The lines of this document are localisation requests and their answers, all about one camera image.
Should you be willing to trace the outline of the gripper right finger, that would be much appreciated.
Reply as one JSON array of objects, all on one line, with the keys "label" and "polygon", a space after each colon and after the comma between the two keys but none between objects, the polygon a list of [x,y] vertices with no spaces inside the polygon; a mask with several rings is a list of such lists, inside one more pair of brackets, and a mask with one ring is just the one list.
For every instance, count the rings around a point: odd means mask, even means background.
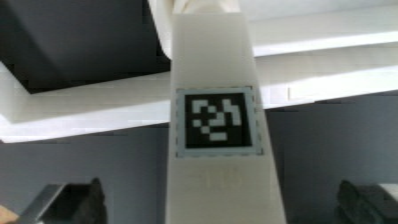
[{"label": "gripper right finger", "polygon": [[341,181],[334,224],[398,224],[398,184]]}]

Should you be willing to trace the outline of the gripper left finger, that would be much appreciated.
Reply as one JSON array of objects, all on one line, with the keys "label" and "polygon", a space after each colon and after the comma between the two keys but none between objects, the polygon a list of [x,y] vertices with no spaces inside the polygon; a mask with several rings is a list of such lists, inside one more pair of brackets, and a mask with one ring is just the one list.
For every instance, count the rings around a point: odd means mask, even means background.
[{"label": "gripper left finger", "polygon": [[108,224],[99,179],[48,184],[12,224]]}]

